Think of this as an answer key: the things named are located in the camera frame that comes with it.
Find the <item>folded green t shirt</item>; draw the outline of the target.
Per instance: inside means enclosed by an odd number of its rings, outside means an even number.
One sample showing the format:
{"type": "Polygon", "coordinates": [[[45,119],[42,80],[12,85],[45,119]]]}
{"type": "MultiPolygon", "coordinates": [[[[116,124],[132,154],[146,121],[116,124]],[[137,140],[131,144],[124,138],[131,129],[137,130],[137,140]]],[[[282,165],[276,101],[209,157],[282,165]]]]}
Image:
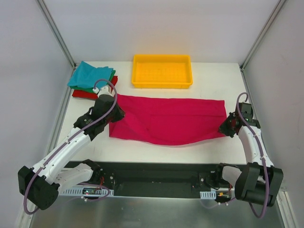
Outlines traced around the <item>folded green t shirt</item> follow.
{"type": "MultiPolygon", "coordinates": [[[[115,75],[116,71],[113,70],[112,73],[111,73],[111,76],[109,78],[109,81],[115,85],[115,83],[113,82],[113,78],[114,78],[114,75],[115,75]]],[[[81,87],[78,87],[78,86],[71,86],[70,87],[71,89],[74,89],[74,90],[81,90],[81,91],[85,91],[85,92],[88,92],[88,93],[94,93],[93,91],[93,88],[81,88],[81,87]]]]}

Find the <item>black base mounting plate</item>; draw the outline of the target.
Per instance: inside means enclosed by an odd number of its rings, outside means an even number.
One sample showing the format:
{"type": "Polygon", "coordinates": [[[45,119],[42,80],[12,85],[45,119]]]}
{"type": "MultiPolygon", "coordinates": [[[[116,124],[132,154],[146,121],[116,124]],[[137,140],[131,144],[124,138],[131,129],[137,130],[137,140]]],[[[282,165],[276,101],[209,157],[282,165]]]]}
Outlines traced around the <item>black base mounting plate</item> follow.
{"type": "Polygon", "coordinates": [[[88,168],[90,178],[82,182],[94,191],[124,197],[156,197],[197,199],[202,192],[232,185],[238,200],[262,205],[266,183],[263,167],[256,163],[246,166],[214,164],[165,164],[70,161],[69,169],[88,168]]]}

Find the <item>aluminium right side rail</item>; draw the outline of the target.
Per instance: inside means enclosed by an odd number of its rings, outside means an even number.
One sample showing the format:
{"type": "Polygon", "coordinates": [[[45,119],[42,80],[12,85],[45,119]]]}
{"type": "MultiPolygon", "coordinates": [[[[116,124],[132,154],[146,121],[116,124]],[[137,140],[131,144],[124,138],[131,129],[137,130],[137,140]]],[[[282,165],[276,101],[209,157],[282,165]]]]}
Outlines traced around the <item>aluminium right side rail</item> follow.
{"type": "Polygon", "coordinates": [[[261,115],[258,114],[258,100],[255,95],[255,91],[252,86],[249,84],[249,80],[246,77],[244,72],[241,72],[242,78],[244,81],[244,85],[246,87],[246,92],[243,92],[238,96],[240,98],[242,95],[246,95],[246,100],[250,100],[249,104],[252,105],[254,116],[253,118],[258,120],[260,123],[260,129],[257,127],[251,127],[248,125],[243,117],[241,120],[245,123],[246,126],[242,126],[238,132],[238,137],[242,142],[244,153],[246,157],[246,161],[248,163],[256,162],[260,166],[266,166],[268,168],[272,167],[274,164],[269,159],[267,155],[265,145],[262,138],[262,128],[261,128],[261,115]]]}

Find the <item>aluminium corner post right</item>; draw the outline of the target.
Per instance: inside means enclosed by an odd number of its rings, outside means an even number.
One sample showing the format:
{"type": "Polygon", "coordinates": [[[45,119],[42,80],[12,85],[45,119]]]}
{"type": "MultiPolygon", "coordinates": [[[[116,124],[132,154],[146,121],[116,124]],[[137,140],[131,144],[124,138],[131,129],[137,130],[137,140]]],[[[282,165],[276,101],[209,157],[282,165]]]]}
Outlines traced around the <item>aluminium corner post right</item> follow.
{"type": "Polygon", "coordinates": [[[244,61],[240,64],[240,71],[243,72],[247,65],[249,64],[251,58],[253,57],[254,53],[257,51],[259,45],[267,35],[268,31],[272,27],[273,23],[275,22],[276,18],[280,14],[281,10],[287,3],[287,0],[279,0],[275,7],[273,8],[272,12],[270,13],[268,19],[266,20],[265,24],[263,25],[261,31],[259,32],[257,38],[255,39],[253,45],[251,46],[248,54],[246,55],[244,61]]]}

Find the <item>folded teal t shirt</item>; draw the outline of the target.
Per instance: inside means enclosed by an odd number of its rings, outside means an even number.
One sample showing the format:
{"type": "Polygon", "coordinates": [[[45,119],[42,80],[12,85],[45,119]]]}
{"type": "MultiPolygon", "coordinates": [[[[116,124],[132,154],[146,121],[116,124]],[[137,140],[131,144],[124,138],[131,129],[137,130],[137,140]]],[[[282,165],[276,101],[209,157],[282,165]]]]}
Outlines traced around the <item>folded teal t shirt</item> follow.
{"type": "Polygon", "coordinates": [[[95,82],[99,79],[111,81],[115,75],[115,70],[111,67],[94,67],[84,61],[80,63],[67,86],[78,87],[82,89],[92,89],[95,82]]]}

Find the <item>aluminium corner post left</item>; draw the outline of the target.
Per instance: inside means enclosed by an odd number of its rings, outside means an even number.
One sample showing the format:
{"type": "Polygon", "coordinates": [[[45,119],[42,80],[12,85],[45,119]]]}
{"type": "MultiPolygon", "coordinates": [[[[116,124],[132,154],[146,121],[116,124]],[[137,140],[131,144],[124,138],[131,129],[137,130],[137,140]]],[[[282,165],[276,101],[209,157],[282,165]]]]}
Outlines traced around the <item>aluminium corner post left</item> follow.
{"type": "Polygon", "coordinates": [[[48,9],[46,3],[44,0],[36,0],[36,3],[41,10],[43,16],[45,17],[47,24],[49,28],[51,29],[57,43],[59,44],[59,47],[61,48],[64,56],[66,57],[67,61],[69,62],[69,65],[72,67],[73,70],[76,68],[76,62],[73,59],[70,51],[68,50],[68,47],[55,23],[55,20],[53,19],[50,10],[48,9]]]}

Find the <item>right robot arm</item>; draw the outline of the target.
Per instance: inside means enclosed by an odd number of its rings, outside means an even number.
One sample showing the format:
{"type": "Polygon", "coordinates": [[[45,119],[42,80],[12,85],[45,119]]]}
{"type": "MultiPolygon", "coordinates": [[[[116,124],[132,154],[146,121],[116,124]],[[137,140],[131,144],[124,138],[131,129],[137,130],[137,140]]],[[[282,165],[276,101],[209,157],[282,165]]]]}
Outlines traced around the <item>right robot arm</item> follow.
{"type": "Polygon", "coordinates": [[[205,178],[205,185],[219,190],[230,184],[238,200],[273,206],[284,175],[266,153],[260,124],[253,118],[251,104],[238,103],[235,111],[219,127],[219,132],[229,137],[238,136],[247,164],[241,170],[236,165],[220,163],[215,172],[205,178]]]}

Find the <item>folded red t shirt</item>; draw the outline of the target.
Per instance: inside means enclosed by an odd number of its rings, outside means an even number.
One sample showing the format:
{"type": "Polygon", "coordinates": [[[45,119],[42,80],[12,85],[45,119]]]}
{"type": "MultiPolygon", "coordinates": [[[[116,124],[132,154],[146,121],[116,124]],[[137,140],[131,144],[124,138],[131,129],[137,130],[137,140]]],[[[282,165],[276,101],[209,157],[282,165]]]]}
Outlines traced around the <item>folded red t shirt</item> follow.
{"type": "Polygon", "coordinates": [[[89,99],[89,100],[96,100],[98,98],[98,96],[95,93],[88,93],[81,90],[74,90],[72,93],[72,97],[89,99]]]}

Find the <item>pink t shirt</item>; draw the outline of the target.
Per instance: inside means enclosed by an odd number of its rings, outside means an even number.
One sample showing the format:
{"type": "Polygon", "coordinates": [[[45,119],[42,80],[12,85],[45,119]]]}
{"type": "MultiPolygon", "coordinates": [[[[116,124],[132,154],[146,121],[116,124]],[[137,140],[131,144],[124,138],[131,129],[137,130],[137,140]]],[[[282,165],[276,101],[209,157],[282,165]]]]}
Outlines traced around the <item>pink t shirt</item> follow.
{"type": "Polygon", "coordinates": [[[110,124],[112,138],[179,146],[223,137],[223,100],[119,95],[118,104],[125,117],[110,124]]]}

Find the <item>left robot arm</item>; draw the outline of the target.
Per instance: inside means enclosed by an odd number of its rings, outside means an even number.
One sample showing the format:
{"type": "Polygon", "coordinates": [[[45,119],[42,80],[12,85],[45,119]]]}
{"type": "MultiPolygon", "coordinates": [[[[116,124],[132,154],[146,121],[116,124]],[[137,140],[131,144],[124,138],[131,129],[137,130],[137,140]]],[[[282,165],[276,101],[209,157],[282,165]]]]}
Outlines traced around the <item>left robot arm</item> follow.
{"type": "Polygon", "coordinates": [[[81,184],[101,186],[101,167],[87,159],[76,167],[63,171],[74,155],[88,145],[109,123],[120,121],[125,112],[118,105],[117,95],[100,95],[94,106],[80,116],[69,134],[52,152],[31,168],[23,166],[18,171],[19,191],[24,196],[23,209],[26,214],[27,202],[32,202],[35,211],[49,208],[58,195],[81,184]]]}

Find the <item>yellow plastic tray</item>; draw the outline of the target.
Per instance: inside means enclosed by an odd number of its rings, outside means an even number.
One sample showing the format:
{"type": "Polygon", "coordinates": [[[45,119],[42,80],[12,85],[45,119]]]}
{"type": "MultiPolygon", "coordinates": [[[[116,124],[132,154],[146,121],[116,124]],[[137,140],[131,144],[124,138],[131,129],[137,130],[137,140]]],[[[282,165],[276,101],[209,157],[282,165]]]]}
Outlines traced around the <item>yellow plastic tray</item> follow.
{"type": "Polygon", "coordinates": [[[136,88],[188,89],[193,84],[190,56],[136,54],[131,82],[136,88]]]}

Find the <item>aluminium left side rail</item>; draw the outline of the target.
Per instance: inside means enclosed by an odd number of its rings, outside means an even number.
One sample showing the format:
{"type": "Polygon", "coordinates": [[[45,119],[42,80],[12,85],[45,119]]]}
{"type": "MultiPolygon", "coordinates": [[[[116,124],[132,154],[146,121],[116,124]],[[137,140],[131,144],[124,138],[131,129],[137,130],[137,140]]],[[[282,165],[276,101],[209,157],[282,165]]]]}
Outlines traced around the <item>aluminium left side rail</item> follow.
{"type": "Polygon", "coordinates": [[[48,155],[55,147],[59,139],[61,127],[63,124],[64,116],[67,111],[67,105],[71,96],[71,89],[67,86],[70,77],[73,75],[75,69],[71,68],[64,74],[64,81],[60,83],[58,91],[55,95],[58,95],[55,105],[55,115],[52,118],[53,123],[49,130],[49,138],[45,146],[45,151],[42,153],[41,159],[48,155]]]}

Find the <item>aluminium corner post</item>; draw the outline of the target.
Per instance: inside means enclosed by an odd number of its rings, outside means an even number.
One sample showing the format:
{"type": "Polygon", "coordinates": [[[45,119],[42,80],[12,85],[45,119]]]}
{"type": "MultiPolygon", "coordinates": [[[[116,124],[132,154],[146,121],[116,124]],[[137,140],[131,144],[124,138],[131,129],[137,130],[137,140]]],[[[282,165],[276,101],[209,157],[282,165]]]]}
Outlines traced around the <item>aluminium corner post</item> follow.
{"type": "Polygon", "coordinates": [[[72,67],[73,70],[76,68],[76,62],[73,59],[70,51],[68,50],[68,47],[55,23],[55,20],[53,19],[50,10],[48,9],[46,3],[44,0],[36,0],[36,3],[41,10],[43,16],[45,17],[47,24],[49,28],[51,29],[57,43],[59,44],[59,47],[61,48],[64,56],[66,57],[67,61],[69,62],[69,65],[72,67]]]}
{"type": "Polygon", "coordinates": [[[244,61],[240,64],[240,71],[243,72],[247,65],[249,64],[251,58],[253,57],[254,53],[257,51],[259,45],[267,35],[268,31],[272,27],[273,23],[275,22],[276,18],[280,14],[281,10],[287,3],[287,0],[279,0],[275,7],[273,8],[272,12],[270,13],[268,19],[266,20],[265,24],[263,25],[261,31],[259,32],[257,38],[255,39],[253,45],[251,46],[248,54],[246,55],[244,61]]]}

